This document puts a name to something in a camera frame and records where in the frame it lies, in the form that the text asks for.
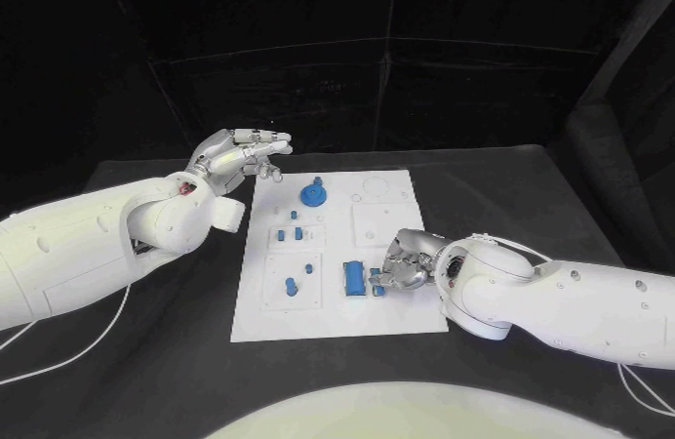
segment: black tablecloth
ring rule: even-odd
[[[427,230],[450,238],[487,232],[558,259],[622,264],[538,146],[273,161],[286,173],[408,169]],[[185,165],[104,162],[86,189],[163,177]],[[231,197],[249,206],[252,195],[248,179]],[[632,437],[671,437],[672,419],[633,402],[616,367],[549,348],[518,328],[503,341],[450,324],[447,334],[231,343],[248,219],[247,213],[238,234],[212,230],[200,248],[138,281],[115,328],[81,360],[0,386],[4,437],[199,438],[294,395],[382,380],[482,387]],[[120,299],[121,293],[39,322],[0,354],[1,378],[75,354],[105,327]],[[646,373],[661,391],[665,374]]]

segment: black backdrop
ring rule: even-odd
[[[1,212],[218,127],[299,152],[547,143],[637,1],[0,0]]]

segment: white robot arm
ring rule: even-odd
[[[675,369],[675,278],[562,260],[532,266],[495,239],[402,229],[372,284],[436,284],[443,315],[479,337],[503,339],[515,324],[555,348]]]
[[[221,130],[185,172],[42,205],[0,222],[0,330],[91,304],[193,251],[211,226],[236,232],[244,204],[221,197],[281,172],[290,135]]]

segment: blue slider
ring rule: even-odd
[[[296,280],[293,278],[286,279],[286,294],[294,296],[299,293],[299,286],[296,285]]]
[[[379,268],[372,268],[369,270],[369,276],[375,276],[379,274]],[[384,296],[384,287],[379,285],[372,285],[372,295],[378,298]]]
[[[345,266],[345,294],[346,296],[365,296],[366,284],[363,282],[363,263],[348,261]]]

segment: black table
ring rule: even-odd
[[[428,230],[487,232],[558,259],[620,265],[590,214],[538,146],[274,157],[286,173],[408,169]],[[88,190],[163,177],[185,160],[104,162]],[[232,198],[251,205],[254,179]],[[0,387],[3,437],[199,438],[258,408],[324,387],[384,380],[459,383],[567,411],[632,437],[672,437],[672,419],[629,397],[616,367],[558,351],[513,328],[503,341],[447,334],[231,343],[247,242],[216,230],[131,290],[118,324],[62,370]],[[121,293],[40,322],[0,354],[0,376],[75,354]],[[669,373],[646,381],[666,392]]]

